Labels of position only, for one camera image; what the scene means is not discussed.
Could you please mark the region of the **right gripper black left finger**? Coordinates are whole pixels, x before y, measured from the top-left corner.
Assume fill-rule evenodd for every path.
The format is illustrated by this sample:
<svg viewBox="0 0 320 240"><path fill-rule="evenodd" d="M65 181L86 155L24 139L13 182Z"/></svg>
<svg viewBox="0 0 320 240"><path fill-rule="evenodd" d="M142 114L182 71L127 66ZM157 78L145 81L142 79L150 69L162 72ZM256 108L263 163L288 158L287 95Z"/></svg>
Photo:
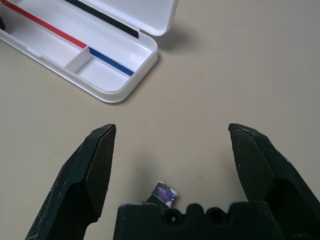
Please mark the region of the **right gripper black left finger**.
<svg viewBox="0 0 320 240"><path fill-rule="evenodd" d="M102 215L110 182L116 125L93 130L61 167L27 240L82 240Z"/></svg>

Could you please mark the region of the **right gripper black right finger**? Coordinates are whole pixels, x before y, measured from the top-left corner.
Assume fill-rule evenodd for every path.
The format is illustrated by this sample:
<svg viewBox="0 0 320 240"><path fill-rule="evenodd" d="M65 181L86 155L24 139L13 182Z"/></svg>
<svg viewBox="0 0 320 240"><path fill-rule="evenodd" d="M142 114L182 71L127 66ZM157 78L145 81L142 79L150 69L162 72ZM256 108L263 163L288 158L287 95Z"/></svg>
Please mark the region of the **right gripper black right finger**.
<svg viewBox="0 0 320 240"><path fill-rule="evenodd" d="M238 123L228 126L237 174L250 202L267 203L287 240L320 238L320 202L269 138Z"/></svg>

